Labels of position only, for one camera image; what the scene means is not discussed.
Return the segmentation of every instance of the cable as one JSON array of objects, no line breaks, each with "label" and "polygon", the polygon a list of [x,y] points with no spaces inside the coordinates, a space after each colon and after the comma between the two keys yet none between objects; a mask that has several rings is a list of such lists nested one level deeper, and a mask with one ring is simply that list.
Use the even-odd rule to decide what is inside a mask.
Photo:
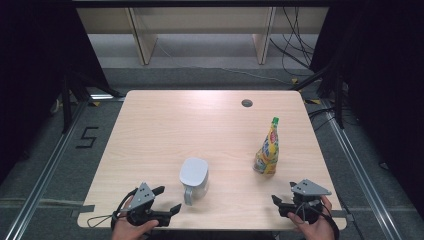
[{"label": "cable", "polygon": [[[314,50],[314,49],[313,49],[311,46],[309,46],[308,44],[306,44],[306,43],[302,40],[302,38],[300,37],[300,28],[299,28],[299,21],[298,21],[299,8],[298,8],[298,7],[295,7],[294,9],[295,9],[295,22],[294,22],[294,24],[292,24],[292,21],[291,21],[291,20],[290,20],[290,18],[288,17],[288,14],[287,14],[287,12],[286,12],[285,7],[283,7],[284,14],[285,14],[286,19],[287,19],[287,21],[289,22],[290,28],[291,28],[291,30],[292,30],[292,31],[291,31],[291,33],[290,33],[290,38],[289,38],[288,40],[286,39],[286,37],[285,37],[285,36],[284,36],[284,34],[283,34],[283,38],[284,38],[284,40],[286,40],[286,42],[287,42],[286,47],[285,47],[285,50],[286,50],[286,49],[287,49],[287,47],[290,45],[290,46],[292,46],[294,49],[301,51],[301,52],[303,53],[303,56],[304,56],[304,58],[305,58],[305,60],[306,60],[307,64],[309,65],[309,64],[310,64],[310,61],[312,60],[312,59],[311,59],[311,57],[309,56],[309,54],[313,54],[313,53],[308,52],[308,51],[306,50],[306,48],[304,47],[304,45],[306,45],[306,46],[307,46],[309,49],[311,49],[311,50]],[[295,35],[295,37],[296,37],[296,38],[297,38],[297,40],[299,41],[299,44],[300,44],[301,49],[294,47],[294,46],[290,43],[291,38],[292,38],[292,36],[293,36],[293,35]]]},{"label": "cable", "polygon": [[318,131],[322,126],[324,126],[326,123],[330,122],[331,120],[333,120],[334,117],[326,120],[325,122],[323,122],[321,125],[319,125],[317,128],[314,129],[314,132]]},{"label": "cable", "polygon": [[280,52],[282,52],[283,54],[289,56],[291,59],[295,60],[297,63],[299,63],[300,65],[302,65],[303,67],[309,69],[309,66],[306,65],[305,63],[303,63],[302,61],[300,61],[299,59],[297,59],[295,56],[291,55],[290,53],[288,53],[287,51],[284,51],[282,48],[280,48],[273,40],[272,38],[269,39],[271,41],[271,43],[278,49],[280,50]]},{"label": "cable", "polygon": [[[92,217],[92,218],[87,219],[87,225],[88,225],[89,228],[95,228],[95,227],[99,226],[102,222],[108,220],[111,217],[112,217],[112,215],[104,215],[104,216]],[[97,218],[105,218],[105,219],[103,219],[102,221],[98,222],[95,225],[91,225],[90,224],[90,221],[91,220],[94,220],[94,219],[97,219]]]},{"label": "cable", "polygon": [[[170,58],[171,58],[172,62],[173,62],[175,65],[177,65],[177,66],[179,66],[179,67],[181,67],[181,68],[200,68],[200,69],[207,69],[207,68],[205,68],[205,67],[199,67],[199,66],[183,66],[183,65],[180,65],[180,64],[178,64],[178,63],[175,61],[174,57],[173,57],[171,54],[169,54],[167,51],[165,51],[165,50],[162,48],[162,46],[161,46],[159,43],[156,43],[156,44],[157,44],[157,46],[158,46],[158,47],[162,50],[162,52],[164,52],[164,53],[165,53],[168,57],[170,57]],[[256,77],[256,78],[260,78],[260,79],[275,80],[275,81],[278,81],[278,82],[281,82],[281,83],[284,83],[284,84],[287,84],[287,85],[292,85],[292,83],[286,82],[286,81],[281,80],[281,79],[278,79],[278,78],[264,77],[264,76],[259,76],[259,75],[251,74],[251,73],[248,73],[248,72],[242,72],[242,71],[231,70],[231,69],[228,69],[228,68],[218,68],[218,69],[220,69],[220,70],[224,70],[224,71],[227,71],[227,72],[231,72],[231,73],[245,74],[245,75],[252,76],[252,77]]]},{"label": "cable", "polygon": [[345,210],[346,210],[346,213],[348,214],[348,215],[350,215],[350,216],[352,216],[352,218],[353,218],[353,225],[355,226],[355,228],[356,228],[356,231],[358,232],[358,234],[359,234],[359,237],[362,239],[362,240],[364,240],[365,238],[364,238],[364,235],[362,234],[362,231],[361,231],[361,229],[359,229],[359,226],[358,226],[358,224],[356,223],[356,220],[355,220],[355,216],[353,215],[353,213],[351,213],[350,212],[350,210],[349,210],[349,208],[347,207],[347,205],[346,205],[346,203],[343,201],[343,199],[340,197],[340,195],[339,195],[339,193],[338,192],[336,192],[336,195],[337,195],[337,198],[339,199],[339,202],[341,203],[341,205],[342,205],[342,207],[344,207],[345,208]]}]

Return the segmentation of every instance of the controller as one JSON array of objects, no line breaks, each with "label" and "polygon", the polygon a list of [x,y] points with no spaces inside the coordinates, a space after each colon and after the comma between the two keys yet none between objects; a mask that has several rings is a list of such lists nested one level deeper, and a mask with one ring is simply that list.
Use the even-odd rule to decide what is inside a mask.
[{"label": "controller", "polygon": [[[134,226],[140,226],[150,220],[157,220],[158,227],[167,227],[171,222],[171,217],[180,212],[181,204],[172,207],[168,212],[154,211],[151,209],[154,199],[157,195],[165,191],[164,186],[157,187],[153,190],[146,183],[142,183],[139,188],[128,193],[127,197],[121,202],[117,211],[112,214],[111,227],[115,227],[115,222],[118,219],[119,212],[127,213],[127,221]],[[134,195],[127,209],[121,209],[125,200]]]},{"label": "controller", "polygon": [[323,209],[321,195],[330,195],[331,192],[308,179],[297,184],[290,182],[290,186],[293,192],[293,203],[283,203],[277,196],[271,196],[273,203],[278,206],[280,216],[287,217],[287,214],[292,212],[303,221],[313,224],[318,220]]}]

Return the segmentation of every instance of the wooden table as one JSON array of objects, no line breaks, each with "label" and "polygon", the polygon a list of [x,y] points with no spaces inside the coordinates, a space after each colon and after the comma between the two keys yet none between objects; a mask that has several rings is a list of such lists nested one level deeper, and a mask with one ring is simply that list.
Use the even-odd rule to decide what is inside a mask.
[{"label": "wooden table", "polygon": [[[242,101],[253,102],[244,107]],[[272,177],[252,169],[273,117],[279,117],[280,155]],[[209,190],[194,206],[183,204],[167,229],[286,230],[271,195],[291,202],[289,182],[304,178],[333,192],[304,103],[295,91],[141,90],[128,93],[97,169],[78,224],[108,215],[141,182],[165,186],[152,209],[168,211],[184,203],[179,172],[184,160],[209,164]],[[335,219],[340,229],[344,218]],[[109,227],[106,221],[99,227]]]}]

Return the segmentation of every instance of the human hand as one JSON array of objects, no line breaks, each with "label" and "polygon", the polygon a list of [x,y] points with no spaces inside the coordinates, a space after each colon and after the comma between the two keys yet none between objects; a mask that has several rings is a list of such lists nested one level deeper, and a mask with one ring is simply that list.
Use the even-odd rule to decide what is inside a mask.
[{"label": "human hand", "polygon": [[[325,206],[322,213],[329,216],[332,204],[326,196],[321,196],[321,200]],[[334,240],[333,229],[323,216],[319,216],[314,224],[304,222],[299,216],[292,212],[289,212],[287,216],[296,225],[297,230],[305,235],[307,240]]]},{"label": "human hand", "polygon": [[[133,196],[131,196],[124,205],[124,208],[128,208]],[[112,240],[141,240],[143,234],[152,230],[156,227],[159,222],[157,220],[151,220],[140,226],[134,226],[127,221],[127,213],[122,212],[118,215],[118,219],[115,223],[115,228],[112,232]]]}]

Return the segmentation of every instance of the colorful bottle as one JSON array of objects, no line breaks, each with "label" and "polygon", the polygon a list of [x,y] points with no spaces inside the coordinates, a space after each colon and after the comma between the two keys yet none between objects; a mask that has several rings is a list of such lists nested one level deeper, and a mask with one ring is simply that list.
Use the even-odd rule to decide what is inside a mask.
[{"label": "colorful bottle", "polygon": [[261,174],[274,174],[278,162],[278,117],[274,117],[271,129],[261,149],[256,153],[253,169]]}]

